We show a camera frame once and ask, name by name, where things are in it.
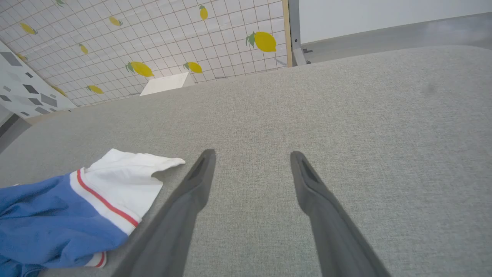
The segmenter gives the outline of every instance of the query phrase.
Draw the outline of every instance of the white fabric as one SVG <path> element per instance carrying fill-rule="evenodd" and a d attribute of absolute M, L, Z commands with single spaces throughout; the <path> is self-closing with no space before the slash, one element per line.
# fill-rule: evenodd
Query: white fabric
<path fill-rule="evenodd" d="M 94 253 L 94 255 L 92 256 L 92 259 L 84 266 L 85 267 L 97 267 L 97 268 L 104 267 L 106 265 L 106 261 L 108 260 L 106 258 L 106 255 L 107 255 L 106 251 Z"/>
<path fill-rule="evenodd" d="M 131 211 L 140 221 L 162 188 L 162 182 L 151 175 L 184 163 L 180 158 L 111 149 L 81 171 L 88 187 L 114 206 Z"/>
<path fill-rule="evenodd" d="M 80 197 L 89 202 L 101 216 L 111 221 L 111 223 L 127 235 L 130 235 L 138 226 L 138 223 L 142 221 L 142 217 L 137 216 L 131 208 L 122 206 L 120 204 L 121 201 L 118 199 L 112 199 L 105 195 L 105 192 L 101 191 L 101 188 L 104 189 L 104 186 L 100 184 L 96 186 L 90 183 L 84 174 L 84 169 L 70 174 L 70 187 Z"/>

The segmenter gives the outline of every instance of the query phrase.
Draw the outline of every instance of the clothing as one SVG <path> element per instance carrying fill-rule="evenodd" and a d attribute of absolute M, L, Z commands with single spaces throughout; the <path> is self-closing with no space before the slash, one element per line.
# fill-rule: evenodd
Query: clothing
<path fill-rule="evenodd" d="M 104 266 L 159 193 L 151 175 L 184 163 L 111 149 L 88 169 L 0 189 L 0 277 Z"/>

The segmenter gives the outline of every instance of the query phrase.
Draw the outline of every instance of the geometric pattern panel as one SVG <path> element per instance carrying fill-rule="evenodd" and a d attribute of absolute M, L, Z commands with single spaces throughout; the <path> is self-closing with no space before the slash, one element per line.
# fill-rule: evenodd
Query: geometric pattern panel
<path fill-rule="evenodd" d="M 43 106 L 43 104 L 37 98 L 29 98 L 29 100 L 36 105 Z"/>
<path fill-rule="evenodd" d="M 22 64 L 19 63 L 17 58 L 14 56 L 14 54 L 12 54 L 10 52 L 0 52 L 0 54 L 8 61 L 8 63 L 11 66 L 15 66 L 15 67 L 21 67 L 22 66 Z"/>
<path fill-rule="evenodd" d="M 3 101 L 12 102 L 12 100 L 10 100 L 10 98 L 5 95 L 0 95 L 0 99 L 2 99 Z"/>
<path fill-rule="evenodd" d="M 23 105 L 27 105 L 27 106 L 36 106 L 34 105 L 34 103 L 32 103 L 28 98 L 26 97 L 22 97 L 22 96 L 17 96 L 17 95 L 14 95 L 14 99 L 23 104 Z"/>
<path fill-rule="evenodd" d="M 287 66 L 281 0 L 23 0 L 0 6 L 0 38 L 76 105 L 138 95 L 150 79 L 183 72 L 203 83 Z"/>
<path fill-rule="evenodd" d="M 46 96 L 42 93 L 41 93 L 41 102 L 48 104 L 48 105 L 51 105 L 53 107 L 58 107 L 57 101 L 55 99 L 50 98 L 49 96 Z"/>
<path fill-rule="evenodd" d="M 32 93 L 32 94 L 39 94 L 39 92 L 31 85 L 23 85 L 28 91 L 29 93 Z"/>
<path fill-rule="evenodd" d="M 41 108 L 41 107 L 37 107 L 36 109 L 34 109 L 35 111 L 39 112 L 40 114 L 48 114 L 50 112 L 48 112 L 47 110 Z"/>

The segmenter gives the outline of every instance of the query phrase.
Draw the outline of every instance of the floor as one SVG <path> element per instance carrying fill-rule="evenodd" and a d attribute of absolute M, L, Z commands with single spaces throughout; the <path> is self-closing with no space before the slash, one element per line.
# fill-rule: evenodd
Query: floor
<path fill-rule="evenodd" d="M 130 95 L 130 96 L 125 96 L 125 97 L 119 97 L 118 99 L 132 98 L 132 97 L 137 97 L 137 96 L 139 96 L 139 95 Z M 110 102 L 110 101 L 114 101 L 114 99 L 103 101 L 103 103 L 104 102 Z M 90 105 L 96 105 L 96 104 L 100 104 L 100 103 L 102 103 L 102 102 L 92 103 L 92 104 L 84 104 L 81 106 L 90 106 Z M 46 117 L 46 116 L 50 116 L 50 115 L 52 115 L 52 114 L 41 115 L 38 117 Z M 32 119 L 30 121 L 31 124 L 35 124 L 39 121 L 39 119 L 36 119 L 36 118 L 31 117 L 31 119 Z M 31 124 L 28 123 L 27 121 L 23 120 L 22 118 L 19 118 L 5 132 L 2 132 L 2 134 L 0 134 L 0 153 L 2 153 L 25 130 L 27 130 L 29 127 L 31 127 Z"/>
<path fill-rule="evenodd" d="M 415 23 L 303 44 L 304 58 L 319 63 L 346 57 L 435 45 L 492 50 L 492 13 Z"/>

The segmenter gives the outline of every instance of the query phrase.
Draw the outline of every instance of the gray cloth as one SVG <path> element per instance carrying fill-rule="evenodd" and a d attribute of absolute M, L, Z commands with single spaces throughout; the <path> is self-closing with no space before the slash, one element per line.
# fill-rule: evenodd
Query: gray cloth
<path fill-rule="evenodd" d="M 370 54 L 78 108 L 2 154 L 3 186 L 74 171 L 114 147 L 180 157 L 109 276 L 206 148 L 217 163 L 185 276 L 319 276 L 289 165 L 303 152 L 393 276 L 492 273 L 492 51 Z"/>

